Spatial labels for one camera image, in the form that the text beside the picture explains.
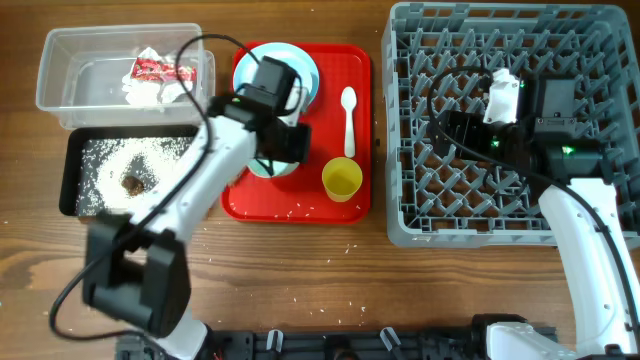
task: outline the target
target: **transparent container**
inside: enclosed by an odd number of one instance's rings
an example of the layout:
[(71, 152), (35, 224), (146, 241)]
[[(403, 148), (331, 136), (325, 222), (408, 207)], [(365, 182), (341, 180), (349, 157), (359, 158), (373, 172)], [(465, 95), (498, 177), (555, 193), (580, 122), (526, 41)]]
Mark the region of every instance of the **transparent container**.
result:
[[(56, 115), (66, 129), (197, 123), (200, 119), (185, 96), (170, 104), (129, 104), (122, 77), (145, 48), (169, 60), (201, 33), (197, 24), (54, 29), (47, 35), (40, 61), (36, 105)], [(214, 92), (213, 54), (205, 52), (199, 41), (184, 52), (180, 63), (196, 68), (193, 94), (204, 104)]]

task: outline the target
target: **yellow cup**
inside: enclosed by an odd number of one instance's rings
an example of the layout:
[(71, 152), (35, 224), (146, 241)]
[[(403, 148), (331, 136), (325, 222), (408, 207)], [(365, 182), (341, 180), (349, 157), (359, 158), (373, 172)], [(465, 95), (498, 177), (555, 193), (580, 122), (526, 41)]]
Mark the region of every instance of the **yellow cup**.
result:
[(322, 184), (331, 200), (345, 202), (360, 189), (362, 170), (349, 158), (335, 158), (322, 169)]

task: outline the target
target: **wooden table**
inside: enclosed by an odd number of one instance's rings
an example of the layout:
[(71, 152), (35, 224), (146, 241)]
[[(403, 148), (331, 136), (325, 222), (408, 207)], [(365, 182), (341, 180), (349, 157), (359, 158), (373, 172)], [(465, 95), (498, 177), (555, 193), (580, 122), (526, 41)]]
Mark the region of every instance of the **wooden table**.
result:
[[(213, 329), (264, 332), (418, 329), (464, 325), (476, 313), (509, 312), (556, 326), (562, 343), (575, 342), (556, 250), (400, 249), (387, 239), (380, 39), (393, 0), (100, 4), (106, 2), (0, 0), (6, 5), (0, 8), (0, 359), (113, 356), (110, 341), (67, 343), (47, 327), (51, 302), (83, 265), (86, 226), (57, 207), (69, 132), (34, 105), (45, 36), (60, 27), (165, 22), (195, 22), (241, 41), (355, 44), (374, 64), (375, 137), (381, 145), (374, 149), (369, 215), (342, 227), (241, 224), (216, 207), (189, 249), (196, 317)], [(636, 1), (610, 2), (630, 18), (640, 17)], [(640, 24), (632, 26), (640, 39)], [(235, 49), (224, 42), (206, 47), (216, 56), (217, 87), (226, 87)], [(64, 329), (89, 333), (124, 326), (79, 298), (75, 292), (63, 307)]]

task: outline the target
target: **dish rack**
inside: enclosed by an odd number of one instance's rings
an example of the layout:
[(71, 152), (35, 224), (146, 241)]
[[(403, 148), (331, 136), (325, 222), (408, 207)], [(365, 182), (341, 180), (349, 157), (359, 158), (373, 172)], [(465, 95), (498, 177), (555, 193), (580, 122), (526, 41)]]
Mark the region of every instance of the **dish rack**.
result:
[[(516, 173), (433, 152), (426, 94), (448, 68), (509, 68), (576, 79), (578, 137), (606, 144), (629, 248), (640, 245), (640, 73), (624, 11), (606, 5), (398, 3), (382, 38), (387, 232), (403, 247), (555, 245)], [(449, 75), (434, 99), (483, 113), (477, 74)], [(485, 172), (490, 171), (486, 184)]]

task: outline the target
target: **spoon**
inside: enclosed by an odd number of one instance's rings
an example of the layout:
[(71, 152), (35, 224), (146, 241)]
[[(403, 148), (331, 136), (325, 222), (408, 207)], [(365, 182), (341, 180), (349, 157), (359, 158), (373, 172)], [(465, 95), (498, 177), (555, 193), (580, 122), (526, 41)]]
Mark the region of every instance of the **spoon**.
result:
[(353, 109), (356, 107), (356, 92), (351, 86), (347, 86), (342, 91), (340, 103), (347, 113), (347, 121), (344, 132), (344, 154), (348, 158), (356, 155), (356, 140), (353, 133)]

